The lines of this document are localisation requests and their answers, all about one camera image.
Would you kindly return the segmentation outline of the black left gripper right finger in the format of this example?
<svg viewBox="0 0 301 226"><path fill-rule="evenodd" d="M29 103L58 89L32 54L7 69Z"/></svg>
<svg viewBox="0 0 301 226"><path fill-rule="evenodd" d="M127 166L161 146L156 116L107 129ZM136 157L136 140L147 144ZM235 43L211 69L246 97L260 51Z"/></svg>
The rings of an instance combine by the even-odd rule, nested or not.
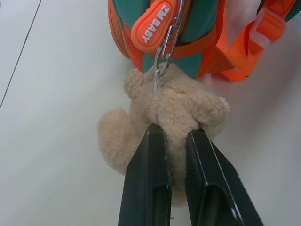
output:
<svg viewBox="0 0 301 226"><path fill-rule="evenodd" d="M185 188L192 226L264 226L236 169L203 130L186 137Z"/></svg>

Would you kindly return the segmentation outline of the silver metal carabiner clip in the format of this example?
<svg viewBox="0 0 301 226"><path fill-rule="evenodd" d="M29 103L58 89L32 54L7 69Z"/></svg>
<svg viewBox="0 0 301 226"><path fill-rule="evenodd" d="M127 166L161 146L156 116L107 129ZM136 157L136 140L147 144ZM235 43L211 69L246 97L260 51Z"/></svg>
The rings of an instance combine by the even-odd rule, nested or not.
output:
<svg viewBox="0 0 301 226"><path fill-rule="evenodd" d="M178 0L178 4L177 16L174 17L174 21L169 26L164 41L156 51L154 60L154 66L156 68L155 78L160 78L164 75L172 60L181 27L184 0Z"/></svg>

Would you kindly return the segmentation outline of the orange rubber zipper pull tag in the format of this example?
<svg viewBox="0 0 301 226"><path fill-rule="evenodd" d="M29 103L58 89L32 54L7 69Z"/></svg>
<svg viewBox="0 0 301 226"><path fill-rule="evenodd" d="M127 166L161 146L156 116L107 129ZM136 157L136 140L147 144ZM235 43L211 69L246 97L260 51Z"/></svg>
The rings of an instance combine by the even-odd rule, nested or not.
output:
<svg viewBox="0 0 301 226"><path fill-rule="evenodd" d="M131 30L131 40L142 52L152 52L162 43L177 9L176 0L155 0Z"/></svg>

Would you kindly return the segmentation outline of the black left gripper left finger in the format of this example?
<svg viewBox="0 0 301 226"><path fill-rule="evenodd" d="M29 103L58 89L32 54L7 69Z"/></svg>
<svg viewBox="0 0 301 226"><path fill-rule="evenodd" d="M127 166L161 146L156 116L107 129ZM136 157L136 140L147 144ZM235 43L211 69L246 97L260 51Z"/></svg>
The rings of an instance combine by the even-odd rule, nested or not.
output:
<svg viewBox="0 0 301 226"><path fill-rule="evenodd" d="M152 124L127 167L118 226L170 226L171 198L166 136Z"/></svg>

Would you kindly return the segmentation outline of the beige plush teddy bear keychain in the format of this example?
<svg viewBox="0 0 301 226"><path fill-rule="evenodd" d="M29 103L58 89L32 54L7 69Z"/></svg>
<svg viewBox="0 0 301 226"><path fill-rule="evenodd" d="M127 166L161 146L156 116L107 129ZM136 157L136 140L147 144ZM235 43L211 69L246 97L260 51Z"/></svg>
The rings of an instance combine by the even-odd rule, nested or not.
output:
<svg viewBox="0 0 301 226"><path fill-rule="evenodd" d="M170 64L158 83L154 67L144 73L130 69L123 88L130 99L129 109L110 110L98 122L102 157L112 169L125 174L146 129L160 126L171 167L172 205L185 205L186 136L201 128L214 139L230 113L229 103L175 64Z"/></svg>

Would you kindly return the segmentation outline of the orange and teal backpack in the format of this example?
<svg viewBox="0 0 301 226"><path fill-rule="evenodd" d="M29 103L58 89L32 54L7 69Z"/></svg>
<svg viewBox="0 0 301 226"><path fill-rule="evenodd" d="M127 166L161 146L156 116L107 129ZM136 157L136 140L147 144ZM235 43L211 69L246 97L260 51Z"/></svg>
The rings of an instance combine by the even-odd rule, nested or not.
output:
<svg viewBox="0 0 301 226"><path fill-rule="evenodd" d="M154 1L108 0L108 19L115 44L141 72L154 66L157 49L140 51L131 40L131 30ZM179 8L176 1L174 17ZM229 81L243 81L252 73L263 51L283 36L286 23L301 12L301 0L261 0L255 19L228 46L225 5L226 0L184 0L171 63L191 78L220 73Z"/></svg>

